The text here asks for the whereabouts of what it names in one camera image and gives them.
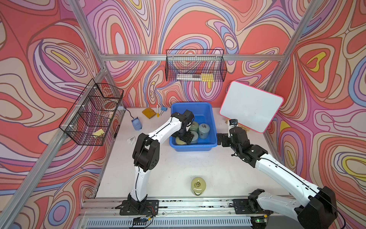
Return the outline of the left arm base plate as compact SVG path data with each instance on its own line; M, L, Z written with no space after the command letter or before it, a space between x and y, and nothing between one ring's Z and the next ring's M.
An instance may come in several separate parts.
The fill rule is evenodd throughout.
M122 204L117 206L116 209L120 210L119 214L121 216L155 216L159 210L159 200L148 199L142 202L136 202L133 199L123 200Z

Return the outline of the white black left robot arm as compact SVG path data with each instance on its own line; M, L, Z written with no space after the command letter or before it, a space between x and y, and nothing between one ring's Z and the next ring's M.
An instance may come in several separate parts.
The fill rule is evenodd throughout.
M189 131L189 127L193 121L194 115L190 111L185 114L175 112L155 131L149 134L141 133L138 136L132 154L135 180L130 196L133 201L140 204L147 198L147 183L150 171L159 161L160 145L170 137L178 137L184 143L190 144L193 134Z

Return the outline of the yellow-green tea canister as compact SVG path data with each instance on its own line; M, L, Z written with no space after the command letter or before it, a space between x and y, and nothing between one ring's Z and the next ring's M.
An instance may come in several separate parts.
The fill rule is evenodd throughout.
M206 182L202 177L195 177L191 182L192 192L196 196L200 196L206 190Z
M187 145L187 143L185 142L185 141L183 141L183 140L181 140L179 137L176 137L175 138L175 143L177 144L177 145Z

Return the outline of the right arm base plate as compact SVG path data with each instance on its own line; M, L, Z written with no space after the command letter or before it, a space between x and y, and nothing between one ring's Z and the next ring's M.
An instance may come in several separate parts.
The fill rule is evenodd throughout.
M262 214L271 215L273 211L263 210L258 204L254 203L252 200L244 199L233 199L233 203L229 203L229 206L234 208L237 215L243 214Z

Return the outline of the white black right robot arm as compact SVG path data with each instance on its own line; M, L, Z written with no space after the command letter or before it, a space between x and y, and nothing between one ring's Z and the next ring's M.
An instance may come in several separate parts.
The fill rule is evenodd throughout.
M227 134L217 134L217 144L231 148L233 156L267 174L293 196L284 198L256 189L247 198L253 213L273 211L298 221L305 229L327 229L337 219L332 189L320 188L283 166L264 148L251 144L244 129L233 127Z

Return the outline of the blue-grey tea canister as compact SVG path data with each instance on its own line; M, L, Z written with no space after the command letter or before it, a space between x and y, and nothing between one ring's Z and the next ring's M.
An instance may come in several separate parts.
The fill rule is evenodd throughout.
M199 138L198 133L195 132L195 131L191 131L190 133L193 135L193 138L191 140L191 144L197 144L198 138Z

